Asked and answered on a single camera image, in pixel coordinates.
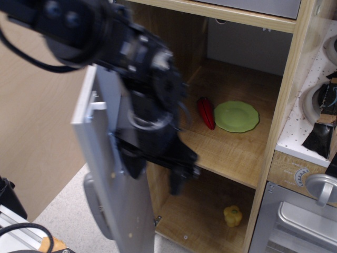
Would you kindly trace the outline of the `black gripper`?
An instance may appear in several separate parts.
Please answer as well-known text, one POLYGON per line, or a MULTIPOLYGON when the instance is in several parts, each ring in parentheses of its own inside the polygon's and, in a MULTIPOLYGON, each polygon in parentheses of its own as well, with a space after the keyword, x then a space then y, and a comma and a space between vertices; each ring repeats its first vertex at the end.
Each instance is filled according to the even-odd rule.
POLYGON ((197 175, 197 154, 179 137, 177 118, 139 121, 119 120, 114 131, 123 164, 133 179, 138 179, 152 162, 170 169, 170 194, 178 196, 184 185, 197 175))

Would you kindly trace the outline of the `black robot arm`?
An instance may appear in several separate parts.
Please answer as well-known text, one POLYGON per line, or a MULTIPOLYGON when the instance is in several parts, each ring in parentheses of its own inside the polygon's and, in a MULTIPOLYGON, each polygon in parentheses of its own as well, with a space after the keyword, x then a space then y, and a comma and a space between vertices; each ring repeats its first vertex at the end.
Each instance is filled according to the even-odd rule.
POLYGON ((127 8, 109 1, 1 1, 1 11, 17 24, 42 34, 59 61, 40 62, 3 44, 31 64, 54 73, 97 64, 115 71, 131 97, 126 117, 131 129, 114 132, 127 171, 138 178, 147 161, 170 169, 170 193, 180 194, 196 177, 197 154, 179 138, 179 112, 186 84, 166 44, 133 23, 127 8))

